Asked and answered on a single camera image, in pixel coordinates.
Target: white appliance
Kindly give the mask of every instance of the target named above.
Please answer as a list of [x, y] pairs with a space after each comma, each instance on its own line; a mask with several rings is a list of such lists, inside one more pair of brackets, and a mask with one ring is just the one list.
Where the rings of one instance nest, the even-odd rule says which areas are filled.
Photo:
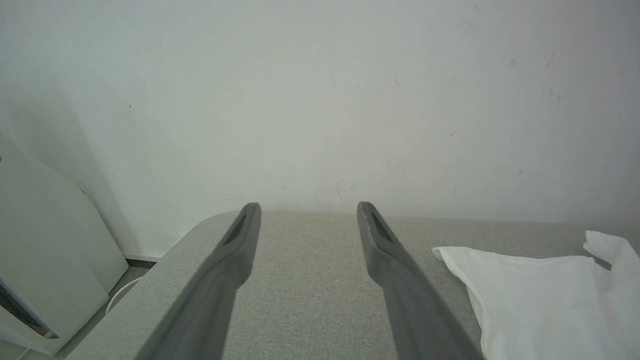
[[126, 270], [86, 195], [0, 134], [0, 339], [57, 353]]

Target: wall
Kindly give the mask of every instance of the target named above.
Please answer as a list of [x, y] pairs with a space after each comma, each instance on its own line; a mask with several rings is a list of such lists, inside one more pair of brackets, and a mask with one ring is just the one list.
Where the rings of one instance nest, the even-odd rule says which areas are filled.
[[632, 0], [5, 1], [0, 131], [126, 254], [265, 209], [636, 225]]

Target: floor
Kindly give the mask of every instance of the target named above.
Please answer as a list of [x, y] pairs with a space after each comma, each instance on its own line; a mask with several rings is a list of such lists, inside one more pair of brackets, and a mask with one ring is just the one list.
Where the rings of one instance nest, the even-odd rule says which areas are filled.
[[[129, 281], [145, 275], [149, 271], [148, 268], [135, 268], [130, 267], [118, 281], [116, 286], [109, 293], [109, 299], [116, 293], [122, 286], [126, 285]], [[5, 341], [0, 340], [0, 359], [2, 360], [15, 360], [20, 357], [20, 360], [44, 360], [44, 359], [66, 359], [67, 356], [73, 351], [76, 346], [84, 339], [84, 337], [104, 318], [104, 310], [107, 308], [107, 304], [104, 304], [98, 310], [98, 312], [86, 323], [86, 325], [78, 331], [78, 333], [62, 348], [55, 356], [49, 356], [29, 350], [22, 357], [20, 355], [25, 351], [25, 348]]]

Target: white cable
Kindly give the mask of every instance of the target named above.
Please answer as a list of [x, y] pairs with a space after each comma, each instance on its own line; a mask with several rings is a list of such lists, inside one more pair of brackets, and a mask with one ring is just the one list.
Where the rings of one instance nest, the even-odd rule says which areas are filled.
[[19, 356], [19, 357], [16, 357], [16, 358], [15, 358], [15, 360], [20, 360], [20, 359], [22, 359], [22, 358], [24, 357], [24, 354], [26, 354], [26, 353], [27, 353], [27, 351], [29, 351], [29, 350], [31, 350], [31, 349], [30, 349], [30, 348], [26, 348], [26, 349], [24, 349], [24, 351], [20, 354], [20, 356]]
[[111, 300], [109, 301], [109, 304], [107, 305], [107, 309], [105, 310], [104, 314], [107, 315], [111, 309], [115, 306], [115, 300], [118, 298], [118, 295], [125, 291], [126, 289], [130, 288], [131, 286], [134, 286], [136, 284], [136, 282], [138, 282], [138, 280], [142, 279], [142, 276], [137, 278], [137, 279], [133, 279], [131, 281], [129, 281], [125, 286], [122, 286], [120, 288], [120, 290], [116, 291], [116, 293], [113, 295], [113, 297], [111, 298]]

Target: gray fabric surface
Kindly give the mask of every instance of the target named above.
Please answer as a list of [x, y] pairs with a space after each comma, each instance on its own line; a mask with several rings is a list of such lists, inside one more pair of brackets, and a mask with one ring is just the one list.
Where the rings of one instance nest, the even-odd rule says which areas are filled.
[[[69, 359], [132, 358], [236, 213], [198, 224], [127, 294]], [[436, 246], [512, 256], [585, 255], [584, 227], [385, 217], [472, 339], [480, 329], [464, 285]], [[637, 231], [600, 229], [626, 237]], [[355, 215], [266, 211], [253, 272], [239, 290], [226, 358], [395, 357], [382, 291], [367, 275]]]

